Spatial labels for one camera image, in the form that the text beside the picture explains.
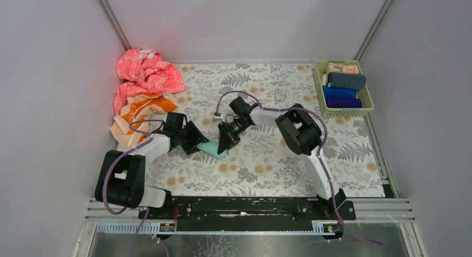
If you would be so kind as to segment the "orange and cream towel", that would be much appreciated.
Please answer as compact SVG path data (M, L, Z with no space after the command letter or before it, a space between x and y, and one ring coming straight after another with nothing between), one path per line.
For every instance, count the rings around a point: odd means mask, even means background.
M129 149L147 137L142 132L150 131L150 124L144 120L149 120L157 114L175 111L177 108L177 100L170 93L129 97L127 104L114 117L110 131L119 146Z

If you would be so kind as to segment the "yellow and teal towel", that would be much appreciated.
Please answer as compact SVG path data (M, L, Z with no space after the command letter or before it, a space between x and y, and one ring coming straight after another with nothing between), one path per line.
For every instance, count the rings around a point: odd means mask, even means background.
M213 157L216 157L218 159L223 159L225 158L227 151L222 151L221 153L218 152L218 143L214 141L209 141L209 142L201 142L197 145L197 148L200 151L206 152L207 154L210 154Z

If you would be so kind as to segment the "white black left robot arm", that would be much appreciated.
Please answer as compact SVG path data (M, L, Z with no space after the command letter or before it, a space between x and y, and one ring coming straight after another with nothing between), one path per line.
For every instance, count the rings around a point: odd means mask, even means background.
M208 142L197 126L183 113L170 112L154 131L137 129L139 121L129 125L130 130L144 135L144 140L125 151L110 150L106 153L95 188L95 199L111 208L124 210L137 207L163 207L169 193L165 189L145 185L146 168L158 157L181 147L188 155L198 152L199 146Z

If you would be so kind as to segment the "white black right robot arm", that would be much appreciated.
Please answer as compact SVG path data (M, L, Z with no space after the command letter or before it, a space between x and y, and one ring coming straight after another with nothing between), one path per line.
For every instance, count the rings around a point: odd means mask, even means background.
M277 127L288 148L302 156L315 181L317 197L326 201L346 197L327 167L323 153L327 127L318 115L298 103L290 108L268 108L257 102L250 105L241 97L230 108L235 113L233 120L218 125L219 154L236 146L240 134L251 126Z

